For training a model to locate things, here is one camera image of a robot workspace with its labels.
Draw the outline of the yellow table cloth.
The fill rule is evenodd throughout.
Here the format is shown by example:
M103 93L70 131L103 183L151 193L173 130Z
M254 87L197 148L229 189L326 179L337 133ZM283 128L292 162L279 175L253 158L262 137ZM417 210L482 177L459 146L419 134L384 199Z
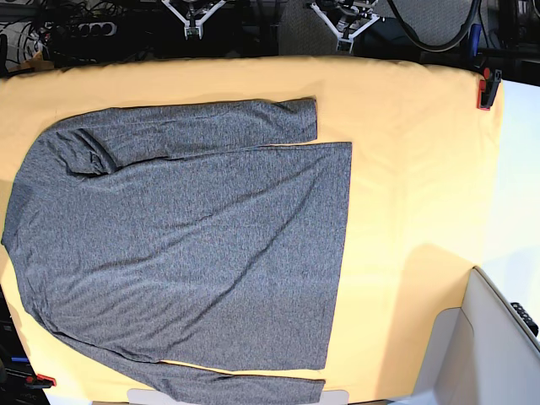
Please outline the yellow table cloth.
M36 136L112 106L317 101L318 139L350 142L347 239L327 365L303 370L352 402L413 391L437 316L462 304L482 262L504 99L479 77L354 57L139 62L1 84L1 199Z

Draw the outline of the black remote on bin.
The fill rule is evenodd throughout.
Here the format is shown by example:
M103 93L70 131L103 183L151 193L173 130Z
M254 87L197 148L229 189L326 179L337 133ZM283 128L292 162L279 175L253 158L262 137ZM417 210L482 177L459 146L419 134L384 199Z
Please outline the black remote on bin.
M528 314L528 312L523 308L523 306L519 302L511 302L510 303L513 310L519 315L519 317L524 321L524 323L528 326L528 328L531 330L532 335L537 338L539 334L539 326L538 324L532 319L532 317Z

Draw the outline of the red clamp left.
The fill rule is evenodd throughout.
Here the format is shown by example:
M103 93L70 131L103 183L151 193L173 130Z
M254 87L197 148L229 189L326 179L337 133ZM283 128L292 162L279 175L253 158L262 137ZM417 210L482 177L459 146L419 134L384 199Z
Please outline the red clamp left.
M48 389L57 385L54 378L45 375L29 375L24 379L24 385L29 389Z

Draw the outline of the red clamp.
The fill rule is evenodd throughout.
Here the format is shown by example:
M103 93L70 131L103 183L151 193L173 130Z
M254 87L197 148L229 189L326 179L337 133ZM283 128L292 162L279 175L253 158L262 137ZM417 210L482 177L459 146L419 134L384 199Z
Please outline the red clamp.
M57 385L54 378L45 375L29 375L24 379L24 385L29 389L48 389Z
M489 111L494 104L498 88L502 81L503 72L501 69L491 70L486 67L479 82L478 88L478 109Z

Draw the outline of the grey long-sleeve T-shirt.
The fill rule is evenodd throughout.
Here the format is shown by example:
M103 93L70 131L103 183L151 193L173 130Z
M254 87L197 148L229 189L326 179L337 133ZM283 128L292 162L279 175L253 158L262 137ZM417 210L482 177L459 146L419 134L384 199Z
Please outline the grey long-sleeve T-shirt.
M59 121L13 181L2 243L23 307L176 400L320 395L352 146L313 99L110 108Z

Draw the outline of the red clamp right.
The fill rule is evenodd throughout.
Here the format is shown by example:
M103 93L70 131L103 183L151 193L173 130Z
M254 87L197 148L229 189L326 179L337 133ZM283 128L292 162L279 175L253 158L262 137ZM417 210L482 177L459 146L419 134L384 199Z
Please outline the red clamp right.
M486 67L479 82L478 88L478 109L489 111L494 104L498 88L502 81L503 72L501 69L491 70Z

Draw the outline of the blue handled clamp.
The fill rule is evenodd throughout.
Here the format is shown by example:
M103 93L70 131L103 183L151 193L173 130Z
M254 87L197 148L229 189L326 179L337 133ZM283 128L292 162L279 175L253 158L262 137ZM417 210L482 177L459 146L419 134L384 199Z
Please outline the blue handled clamp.
M478 48L482 26L480 24L472 24L467 37L467 60L472 62L478 56Z

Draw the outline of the white storage bin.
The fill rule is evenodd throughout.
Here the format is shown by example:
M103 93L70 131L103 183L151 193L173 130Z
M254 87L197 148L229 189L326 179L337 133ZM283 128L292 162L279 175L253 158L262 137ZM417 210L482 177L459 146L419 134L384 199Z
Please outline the white storage bin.
M478 267L435 319L412 404L537 404L539 342Z

